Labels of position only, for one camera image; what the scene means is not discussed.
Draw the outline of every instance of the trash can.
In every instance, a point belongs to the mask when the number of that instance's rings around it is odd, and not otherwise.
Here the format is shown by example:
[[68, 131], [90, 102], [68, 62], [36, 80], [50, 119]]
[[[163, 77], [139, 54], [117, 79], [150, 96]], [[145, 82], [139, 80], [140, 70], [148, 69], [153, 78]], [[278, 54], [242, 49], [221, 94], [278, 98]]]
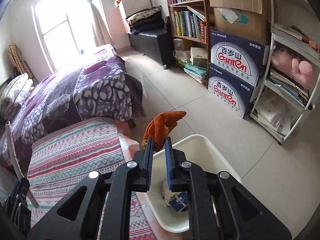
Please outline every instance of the trash can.
[[[204, 171], [216, 174], [220, 171], [228, 171], [241, 183], [238, 173], [207, 137], [199, 134], [190, 135], [172, 147], [183, 151], [188, 161], [199, 165]], [[188, 212], [175, 212], [164, 202], [161, 194], [164, 180], [167, 180], [167, 171], [165, 153], [162, 150], [153, 155], [151, 187], [146, 198], [162, 228], [173, 233], [187, 231], [189, 229]]]

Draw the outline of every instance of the black leather bench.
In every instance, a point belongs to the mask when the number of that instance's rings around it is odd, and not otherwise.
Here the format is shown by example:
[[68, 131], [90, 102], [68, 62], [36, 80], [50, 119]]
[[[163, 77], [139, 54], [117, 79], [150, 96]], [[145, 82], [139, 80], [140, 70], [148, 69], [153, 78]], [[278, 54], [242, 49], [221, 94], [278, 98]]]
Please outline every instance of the black leather bench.
[[160, 63], [163, 68], [174, 64], [172, 36], [165, 28], [128, 35], [131, 47]]

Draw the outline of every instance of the bed leg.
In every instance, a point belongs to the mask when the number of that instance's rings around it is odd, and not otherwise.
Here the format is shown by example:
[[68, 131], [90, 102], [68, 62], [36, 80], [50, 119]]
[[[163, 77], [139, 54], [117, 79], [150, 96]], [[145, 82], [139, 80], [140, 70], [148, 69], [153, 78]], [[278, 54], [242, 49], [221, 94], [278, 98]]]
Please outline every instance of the bed leg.
[[129, 125], [129, 128], [130, 128], [130, 129], [133, 129], [133, 128], [136, 128], [136, 127], [137, 127], [133, 119], [129, 119], [129, 120], [127, 121], [127, 123], [128, 123], [128, 125]]

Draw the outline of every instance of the silver screw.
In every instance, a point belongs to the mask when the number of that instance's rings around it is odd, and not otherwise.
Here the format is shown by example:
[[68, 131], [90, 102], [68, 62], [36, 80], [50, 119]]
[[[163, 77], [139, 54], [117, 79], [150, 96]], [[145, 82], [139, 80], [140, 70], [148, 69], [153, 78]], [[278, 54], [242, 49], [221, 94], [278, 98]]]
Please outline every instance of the silver screw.
[[137, 166], [137, 163], [131, 161], [131, 162], [128, 162], [128, 163], [127, 163], [127, 166], [128, 166], [129, 168], [134, 168], [135, 166]]
[[191, 162], [183, 162], [181, 163], [181, 166], [184, 168], [190, 168], [191, 167]]
[[220, 173], [220, 177], [222, 179], [228, 179], [230, 177], [230, 174], [228, 172], [226, 172], [226, 171], [223, 171], [223, 172]]
[[89, 178], [90, 179], [95, 179], [95, 178], [97, 178], [99, 176], [99, 172], [97, 172], [97, 171], [91, 171], [90, 173], [89, 173]]

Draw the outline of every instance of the tile floor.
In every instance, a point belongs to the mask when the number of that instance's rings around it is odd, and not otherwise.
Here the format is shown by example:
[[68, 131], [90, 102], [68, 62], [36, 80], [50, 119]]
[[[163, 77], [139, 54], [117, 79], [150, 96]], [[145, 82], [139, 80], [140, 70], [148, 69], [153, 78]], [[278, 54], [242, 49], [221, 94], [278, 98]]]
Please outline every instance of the tile floor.
[[136, 119], [132, 138], [141, 142], [149, 121], [164, 111], [187, 115], [170, 134], [172, 143], [191, 135], [209, 138], [253, 193], [295, 237], [320, 200], [320, 111], [282, 146], [250, 118], [241, 119], [181, 68], [162, 66], [137, 51], [120, 54], [127, 72], [143, 85], [147, 117]]

